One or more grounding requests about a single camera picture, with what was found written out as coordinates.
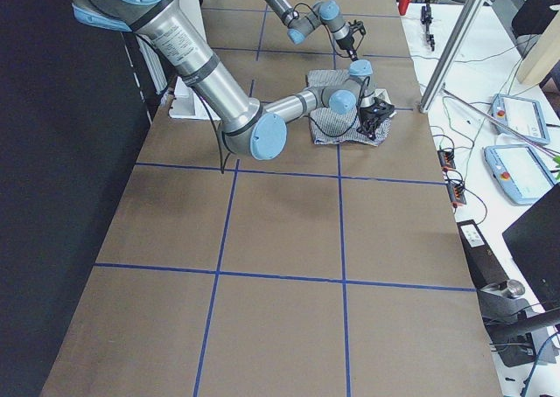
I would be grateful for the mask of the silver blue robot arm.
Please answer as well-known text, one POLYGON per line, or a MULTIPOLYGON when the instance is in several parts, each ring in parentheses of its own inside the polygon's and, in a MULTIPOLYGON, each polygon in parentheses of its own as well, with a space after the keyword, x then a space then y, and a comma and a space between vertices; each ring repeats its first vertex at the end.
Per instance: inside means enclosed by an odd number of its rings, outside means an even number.
POLYGON ((287 0, 264 0, 298 45, 324 26, 352 64, 338 86, 308 87, 282 100, 263 105, 242 90, 218 55, 181 10, 179 0, 73 0, 75 18, 87 25, 144 35, 175 67, 179 78, 204 98, 220 117, 218 144, 233 154, 270 160, 284 149, 288 123, 317 108, 344 115, 353 109, 371 115, 368 85, 371 63, 359 59, 354 34, 366 32, 361 21, 347 22, 333 0, 315 3, 301 16, 287 0))
POLYGON ((329 33, 331 42, 346 53, 351 61, 358 60, 359 45, 355 44, 354 34, 358 32, 361 36, 366 35, 364 24, 354 20, 347 22, 334 0, 318 1, 313 6, 305 5, 309 10, 302 15, 292 6, 288 0, 263 0, 273 12, 280 18, 287 28, 288 38, 294 45, 305 41, 319 27, 325 27, 329 33))

